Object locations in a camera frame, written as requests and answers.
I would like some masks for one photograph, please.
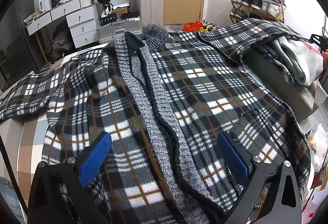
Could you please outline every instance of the blue gripper pad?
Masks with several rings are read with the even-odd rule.
[[[101,138],[97,138],[89,146],[89,153],[79,167],[79,181],[83,188],[92,183],[112,147],[112,138],[109,133],[102,132],[99,136]]]
[[[240,185],[247,186],[253,166],[250,163],[251,157],[246,150],[241,149],[242,146],[237,145],[232,137],[222,132],[218,134],[218,147],[235,181]]]

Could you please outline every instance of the white desk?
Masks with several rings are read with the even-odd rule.
[[[98,14],[96,6],[91,4],[91,0],[69,0],[62,5],[54,7],[26,26],[28,34],[34,34],[42,27],[63,16],[66,16],[76,48],[98,41]],[[37,34],[36,37],[45,58]]]

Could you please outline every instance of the dark gray cabinet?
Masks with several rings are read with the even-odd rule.
[[[33,0],[14,0],[0,21],[0,89],[22,77],[38,73],[45,64],[35,35],[28,36],[23,22],[34,12]]]

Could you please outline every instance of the desk leg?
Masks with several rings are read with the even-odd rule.
[[[47,67],[49,67],[50,64],[49,64],[49,61],[48,61],[48,59],[47,59],[47,57],[46,57],[46,55],[45,55],[45,53],[43,51],[43,48],[42,48],[42,45],[40,43],[40,39],[39,39],[39,36],[38,36],[38,32],[35,32],[35,36],[36,36],[36,40],[38,41],[38,45],[39,45],[40,51],[42,53],[42,56],[43,56],[45,62],[47,63]]]

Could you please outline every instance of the suitcase handle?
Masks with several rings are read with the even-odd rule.
[[[126,23],[126,20],[117,20],[115,22],[111,22],[110,25],[115,26],[115,25],[120,25],[120,24],[123,24],[123,23]]]
[[[117,31],[114,32],[113,37],[115,37],[116,34],[117,34],[117,35],[120,35],[120,34],[124,34],[124,33],[125,33],[125,30],[124,30],[124,29],[117,30]]]

